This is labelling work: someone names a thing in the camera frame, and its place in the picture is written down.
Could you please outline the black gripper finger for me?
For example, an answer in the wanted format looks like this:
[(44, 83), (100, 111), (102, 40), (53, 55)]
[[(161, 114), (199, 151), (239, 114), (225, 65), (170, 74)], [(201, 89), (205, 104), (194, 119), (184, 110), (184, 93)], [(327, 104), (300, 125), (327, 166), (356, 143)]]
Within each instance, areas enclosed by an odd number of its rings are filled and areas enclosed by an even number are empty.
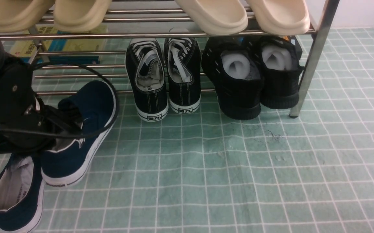
[(50, 105), (43, 108), (43, 116), (50, 122), (56, 131), (65, 131), (70, 134), (80, 134), (82, 132), (82, 115), (76, 106), (69, 105), (66, 108), (58, 109)]

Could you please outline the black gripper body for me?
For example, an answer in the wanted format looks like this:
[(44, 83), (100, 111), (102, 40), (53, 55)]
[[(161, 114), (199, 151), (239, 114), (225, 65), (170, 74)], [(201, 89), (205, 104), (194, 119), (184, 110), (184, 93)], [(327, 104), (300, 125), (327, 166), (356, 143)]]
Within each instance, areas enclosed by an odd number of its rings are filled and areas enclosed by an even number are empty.
[(29, 156), (49, 149), (53, 125), (40, 113), (43, 101), (31, 87), (29, 64), (0, 49), (0, 154)]

